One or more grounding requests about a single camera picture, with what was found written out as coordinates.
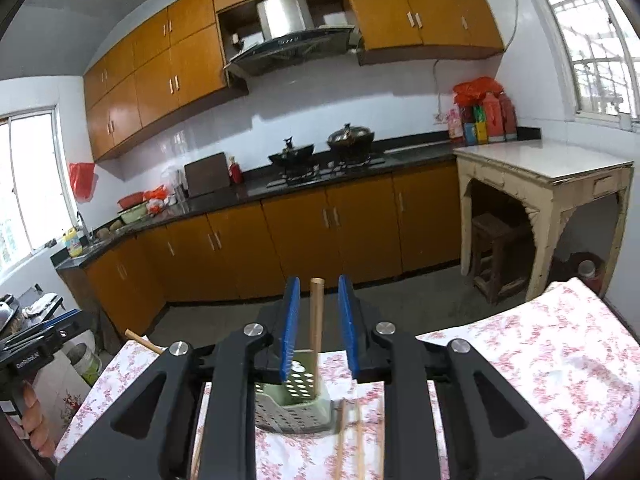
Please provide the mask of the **person's left hand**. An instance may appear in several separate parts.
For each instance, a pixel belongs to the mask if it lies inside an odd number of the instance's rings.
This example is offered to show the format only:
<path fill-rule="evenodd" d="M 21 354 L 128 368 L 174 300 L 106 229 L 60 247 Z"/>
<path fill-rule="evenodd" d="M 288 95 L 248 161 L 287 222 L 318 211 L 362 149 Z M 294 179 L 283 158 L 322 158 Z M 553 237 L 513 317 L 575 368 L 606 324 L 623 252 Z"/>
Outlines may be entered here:
<path fill-rule="evenodd" d="M 35 389 L 29 382 L 23 384 L 23 399 L 25 409 L 22 416 L 22 427 L 29 436 L 30 445 L 40 457 L 51 458 L 54 454 L 55 443 L 50 436 L 49 424 L 43 415 Z"/>

